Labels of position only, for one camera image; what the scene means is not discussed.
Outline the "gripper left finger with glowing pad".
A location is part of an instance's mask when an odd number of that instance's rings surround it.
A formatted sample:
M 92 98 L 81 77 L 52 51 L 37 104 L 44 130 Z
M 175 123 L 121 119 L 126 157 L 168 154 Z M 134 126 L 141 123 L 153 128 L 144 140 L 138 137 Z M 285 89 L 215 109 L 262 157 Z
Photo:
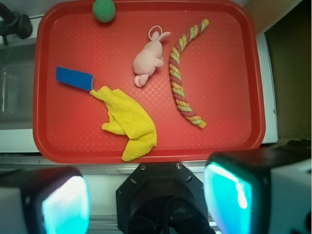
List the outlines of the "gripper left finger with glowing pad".
M 90 210 L 88 182 L 75 167 L 0 175 L 2 234 L 85 234 Z

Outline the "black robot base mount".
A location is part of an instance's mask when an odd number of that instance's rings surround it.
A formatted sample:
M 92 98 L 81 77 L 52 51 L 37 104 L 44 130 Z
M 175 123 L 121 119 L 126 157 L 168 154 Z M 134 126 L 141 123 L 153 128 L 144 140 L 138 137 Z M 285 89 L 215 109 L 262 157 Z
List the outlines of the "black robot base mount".
M 140 164 L 117 188 L 124 234 L 214 234 L 203 183 L 180 162 Z

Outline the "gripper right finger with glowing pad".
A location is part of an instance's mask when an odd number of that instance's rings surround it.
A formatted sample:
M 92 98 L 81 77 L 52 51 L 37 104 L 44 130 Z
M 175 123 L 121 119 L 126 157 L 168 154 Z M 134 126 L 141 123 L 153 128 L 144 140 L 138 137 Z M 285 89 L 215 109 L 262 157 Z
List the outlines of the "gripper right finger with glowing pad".
M 212 154 L 203 190 L 223 234 L 312 231 L 310 147 L 281 146 Z

